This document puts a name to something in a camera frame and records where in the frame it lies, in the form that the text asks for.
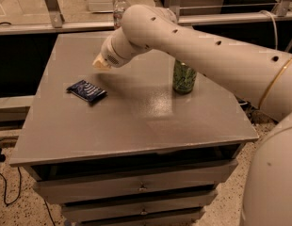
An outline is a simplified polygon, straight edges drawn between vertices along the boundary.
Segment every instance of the drawer knob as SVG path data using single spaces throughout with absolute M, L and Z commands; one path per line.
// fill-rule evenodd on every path
M 141 214 L 141 215 L 148 215 L 148 212 L 147 212 L 145 209 L 143 209 L 143 210 L 140 212 L 140 214 Z
M 140 188 L 138 189 L 139 192 L 146 192 L 147 191 L 147 187 L 144 185 L 141 185 Z

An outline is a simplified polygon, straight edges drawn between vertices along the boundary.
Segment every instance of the desk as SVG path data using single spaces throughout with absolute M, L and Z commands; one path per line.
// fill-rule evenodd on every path
M 94 69 L 109 34 L 59 35 L 9 163 L 82 225 L 196 220 L 258 136 L 233 94 L 201 74 L 176 94 L 174 58 L 163 52 Z M 81 79 L 108 95 L 89 105 L 66 92 Z

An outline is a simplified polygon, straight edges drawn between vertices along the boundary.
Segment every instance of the gray drawer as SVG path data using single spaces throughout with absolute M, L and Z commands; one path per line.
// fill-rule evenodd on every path
M 122 195 L 204 186 L 225 182 L 237 166 L 235 160 L 170 167 L 169 172 L 137 176 L 136 171 L 35 183 L 34 189 L 49 203 L 112 198 Z
M 150 214 L 147 216 L 135 216 L 114 218 L 109 220 L 98 220 L 82 222 L 80 226 L 157 226 L 173 223 L 181 223 L 185 225 L 191 222 L 195 222 L 200 219 L 204 214 L 202 208 L 192 208 L 184 210 L 176 210 L 172 212 L 164 212 L 158 214 Z
M 95 202 L 84 205 L 64 206 L 62 215 L 70 221 L 82 222 L 105 218 L 148 215 L 157 212 L 183 208 L 204 207 L 217 196 L 216 190 L 196 191 L 172 190 L 161 194 L 147 194 L 148 197 L 128 197 L 114 202 Z

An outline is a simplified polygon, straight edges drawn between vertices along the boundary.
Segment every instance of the gray tabletop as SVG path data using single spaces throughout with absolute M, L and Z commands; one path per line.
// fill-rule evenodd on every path
M 10 159 L 36 165 L 258 139 L 234 95 L 197 74 L 172 90 L 174 58 L 159 51 L 108 72 L 91 66 L 110 32 L 59 35 Z M 94 105 L 67 93 L 85 79 L 107 91 Z

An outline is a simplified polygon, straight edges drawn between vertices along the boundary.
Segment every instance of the plastic bottle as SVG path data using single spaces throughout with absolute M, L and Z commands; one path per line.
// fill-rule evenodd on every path
M 117 0 L 114 5 L 113 16 L 114 16 L 114 27 L 118 29 L 121 26 L 121 19 L 124 12 L 130 7 L 127 0 Z

